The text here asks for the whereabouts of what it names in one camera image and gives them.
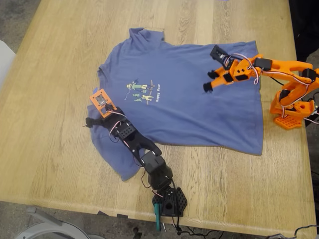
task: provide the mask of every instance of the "t-shirt sleeve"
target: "t-shirt sleeve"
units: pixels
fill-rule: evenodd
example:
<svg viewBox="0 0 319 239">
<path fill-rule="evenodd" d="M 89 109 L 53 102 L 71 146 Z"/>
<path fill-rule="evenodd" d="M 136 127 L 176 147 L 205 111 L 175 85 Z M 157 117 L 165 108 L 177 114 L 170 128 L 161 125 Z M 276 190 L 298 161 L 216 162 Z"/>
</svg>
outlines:
<svg viewBox="0 0 319 239">
<path fill-rule="evenodd" d="M 90 118 L 98 119 L 99 112 L 94 105 L 88 106 Z M 133 177 L 139 167 L 136 165 L 131 152 L 119 141 L 113 143 L 109 138 L 109 131 L 101 126 L 93 126 L 91 129 L 92 142 L 105 161 L 117 172 L 123 181 Z"/>
<path fill-rule="evenodd" d="M 149 51 L 159 48 L 164 41 L 164 32 L 150 31 L 142 27 L 130 28 L 130 45 L 131 49 L 138 51 Z"/>
</svg>

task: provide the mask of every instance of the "blue t-shirt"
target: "blue t-shirt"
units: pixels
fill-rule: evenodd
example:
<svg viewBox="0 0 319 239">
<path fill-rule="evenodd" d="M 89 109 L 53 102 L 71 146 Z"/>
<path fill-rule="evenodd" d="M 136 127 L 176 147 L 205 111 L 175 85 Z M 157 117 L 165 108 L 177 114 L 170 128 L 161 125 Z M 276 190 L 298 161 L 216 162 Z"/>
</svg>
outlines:
<svg viewBox="0 0 319 239">
<path fill-rule="evenodd" d="M 222 85 L 205 93 L 207 72 L 221 65 L 209 53 L 213 44 L 174 46 L 163 32 L 130 29 L 130 38 L 114 47 L 98 70 L 103 88 L 135 128 L 154 142 L 226 146 L 260 155 L 263 116 L 260 85 L 253 79 Z M 220 44 L 228 53 L 257 54 L 255 41 Z M 89 117 L 100 115 L 93 105 Z M 130 151 L 113 143 L 101 126 L 91 129 L 102 157 L 121 175 L 132 177 L 138 166 Z"/>
</svg>

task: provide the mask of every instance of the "wood grain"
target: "wood grain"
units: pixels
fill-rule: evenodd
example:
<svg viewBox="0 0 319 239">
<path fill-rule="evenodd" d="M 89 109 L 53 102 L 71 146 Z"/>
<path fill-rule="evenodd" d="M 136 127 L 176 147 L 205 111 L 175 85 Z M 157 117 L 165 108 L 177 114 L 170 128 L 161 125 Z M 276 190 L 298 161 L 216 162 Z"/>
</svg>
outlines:
<svg viewBox="0 0 319 239">
<path fill-rule="evenodd" d="M 122 182 L 82 128 L 98 66 L 137 26 L 172 44 L 256 40 L 265 57 L 295 59 L 285 0 L 42 0 L 0 92 L 0 200 L 155 220 L 143 172 Z M 272 122 L 277 89 L 262 77 L 260 157 L 159 145 L 188 198 L 182 225 L 291 237 L 316 223 L 305 129 Z"/>
</svg>

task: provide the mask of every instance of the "white chair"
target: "white chair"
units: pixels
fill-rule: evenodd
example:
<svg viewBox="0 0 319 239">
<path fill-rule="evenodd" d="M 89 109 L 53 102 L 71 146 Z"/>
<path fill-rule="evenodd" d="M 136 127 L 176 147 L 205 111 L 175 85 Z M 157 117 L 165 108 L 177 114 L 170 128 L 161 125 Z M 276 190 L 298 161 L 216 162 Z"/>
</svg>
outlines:
<svg viewBox="0 0 319 239">
<path fill-rule="evenodd" d="M 0 88 L 14 57 L 15 53 L 3 41 L 0 41 Z"/>
</svg>

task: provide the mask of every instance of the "concrete floor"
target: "concrete floor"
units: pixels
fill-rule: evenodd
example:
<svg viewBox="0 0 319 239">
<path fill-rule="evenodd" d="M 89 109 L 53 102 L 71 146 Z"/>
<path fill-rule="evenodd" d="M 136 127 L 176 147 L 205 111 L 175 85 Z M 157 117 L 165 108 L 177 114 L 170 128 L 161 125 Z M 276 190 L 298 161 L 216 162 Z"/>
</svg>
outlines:
<svg viewBox="0 0 319 239">
<path fill-rule="evenodd" d="M 14 52 L 17 52 L 28 25 L 36 11 L 40 0 L 0 0 L 0 40 L 4 41 Z M 308 58 L 315 68 L 319 67 L 319 51 Z M 319 173 L 319 127 L 311 124 L 307 127 L 307 138 L 312 171 Z M 20 231 L 37 222 L 24 213 L 26 206 L 0 202 L 0 239 L 14 238 Z M 55 209 L 43 209 L 59 220 L 73 223 L 88 234 L 96 234 L 106 239 L 133 238 L 133 228 L 138 227 L 142 238 L 148 239 L 185 239 L 189 236 L 178 236 L 172 225 L 166 225 L 167 232 L 157 232 L 155 223 L 108 216 L 76 213 Z M 208 230 L 195 229 L 196 233 L 207 233 Z M 220 232 L 211 233 L 207 238 L 218 238 Z M 253 235 L 225 232 L 222 239 L 262 239 Z"/>
</svg>

